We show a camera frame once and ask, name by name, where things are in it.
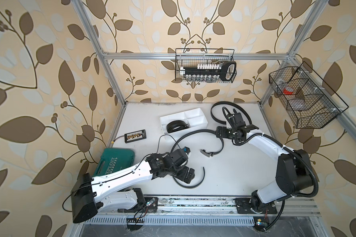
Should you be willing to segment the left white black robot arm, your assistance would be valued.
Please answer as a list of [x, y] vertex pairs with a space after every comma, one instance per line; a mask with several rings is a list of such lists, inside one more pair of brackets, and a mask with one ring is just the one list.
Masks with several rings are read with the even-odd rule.
[[184, 147], [171, 153], [148, 154], [139, 164], [115, 173], [82, 175], [70, 195], [73, 223], [85, 222], [101, 211], [139, 212], [155, 205], [156, 198], [146, 200], [140, 188], [130, 187], [168, 175], [189, 184], [195, 177], [195, 170], [186, 166], [189, 155], [190, 149]]

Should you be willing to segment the black belt front loop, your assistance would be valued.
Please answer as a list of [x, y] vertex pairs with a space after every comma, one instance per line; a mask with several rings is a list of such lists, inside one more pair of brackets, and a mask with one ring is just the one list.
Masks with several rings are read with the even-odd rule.
[[188, 129], [189, 125], [182, 120], [174, 120], [167, 124], [166, 129], [168, 133], [174, 133], [177, 131]]

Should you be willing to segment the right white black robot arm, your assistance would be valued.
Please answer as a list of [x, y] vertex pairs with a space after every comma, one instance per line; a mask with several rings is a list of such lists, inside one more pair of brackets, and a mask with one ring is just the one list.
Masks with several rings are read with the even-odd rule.
[[313, 198], [318, 194], [318, 181], [307, 152], [293, 150], [263, 133], [257, 126], [247, 125], [237, 110], [230, 112], [227, 107], [222, 107], [222, 113], [226, 122], [225, 126], [217, 128], [218, 137], [230, 139], [235, 146], [249, 143], [277, 161], [275, 180], [252, 193], [251, 207], [291, 197]]

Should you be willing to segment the black belt long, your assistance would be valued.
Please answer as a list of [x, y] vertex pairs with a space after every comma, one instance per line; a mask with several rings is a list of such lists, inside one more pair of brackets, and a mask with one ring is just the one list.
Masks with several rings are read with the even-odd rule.
[[[204, 149], [202, 149], [202, 150], [201, 150], [201, 153], [202, 153], [202, 154], [204, 154], [204, 155], [207, 156], [207, 157], [213, 157], [213, 156], [218, 155], [218, 154], [220, 154], [220, 153], [222, 152], [222, 150], [224, 149], [224, 140], [223, 140], [223, 138], [219, 137], [219, 136], [217, 135], [217, 133], [216, 133], [214, 130], [210, 130], [210, 129], [200, 129], [200, 130], [196, 130], [196, 131], [193, 131], [193, 132], [189, 132], [189, 133], [183, 135], [181, 138], [179, 138], [179, 139], [175, 142], [175, 144], [173, 145], [173, 147], [172, 147], [172, 149], [171, 149], [171, 152], [174, 151], [174, 149], [175, 149], [175, 147], [176, 147], [177, 145], [179, 145], [179, 142], [181, 142], [182, 140], [184, 140], [185, 138], [187, 138], [187, 137], [189, 137], [189, 136], [192, 136], [192, 135], [195, 135], [195, 134], [198, 134], [198, 133], [210, 133], [210, 134], [213, 134], [213, 135], [215, 135], [218, 139], [220, 139], [220, 141], [221, 141], [221, 143], [222, 143], [222, 147], [221, 147], [221, 149], [220, 149], [219, 151], [216, 151], [216, 152], [209, 152], [209, 153], [208, 153], [208, 152], [206, 152]], [[203, 178], [202, 178], [202, 180], [201, 180], [198, 184], [196, 184], [196, 185], [194, 185], [194, 186], [185, 186], [185, 185], [182, 185], [181, 183], [179, 183], [179, 182], [176, 180], [175, 177], [173, 177], [173, 180], [174, 180], [180, 187], [185, 188], [185, 189], [195, 189], [195, 188], [197, 188], [198, 186], [200, 186], [200, 185], [203, 183], [204, 179], [205, 179], [205, 168], [204, 168], [204, 167], [203, 167]]]

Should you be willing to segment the white divided storage tray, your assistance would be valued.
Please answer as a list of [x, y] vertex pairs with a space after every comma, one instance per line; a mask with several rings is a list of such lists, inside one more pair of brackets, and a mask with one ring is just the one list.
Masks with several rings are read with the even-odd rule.
[[[167, 125], [177, 120], [183, 121], [185, 124], [188, 125], [188, 128], [169, 133], [167, 130]], [[176, 139], [181, 138], [183, 135], [187, 133], [201, 130], [201, 129], [206, 129], [208, 125], [206, 116], [204, 115], [203, 111], [200, 108], [160, 117], [160, 123], [164, 134], [170, 134]]]

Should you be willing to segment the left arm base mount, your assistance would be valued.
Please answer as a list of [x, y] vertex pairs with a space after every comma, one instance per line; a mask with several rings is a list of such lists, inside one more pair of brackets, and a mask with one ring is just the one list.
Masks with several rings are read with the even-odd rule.
[[144, 198], [145, 201], [142, 201], [140, 203], [137, 203], [133, 208], [131, 209], [118, 209], [119, 213], [136, 213], [138, 211], [144, 211], [148, 209], [148, 212], [151, 213], [156, 213], [158, 209], [158, 200], [159, 198], [157, 197], [146, 197]]

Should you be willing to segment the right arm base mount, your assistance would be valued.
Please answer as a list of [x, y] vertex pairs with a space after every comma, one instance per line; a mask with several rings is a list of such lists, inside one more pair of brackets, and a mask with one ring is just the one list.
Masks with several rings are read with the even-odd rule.
[[239, 197], [234, 201], [238, 214], [277, 214], [274, 202], [262, 203], [256, 197]]

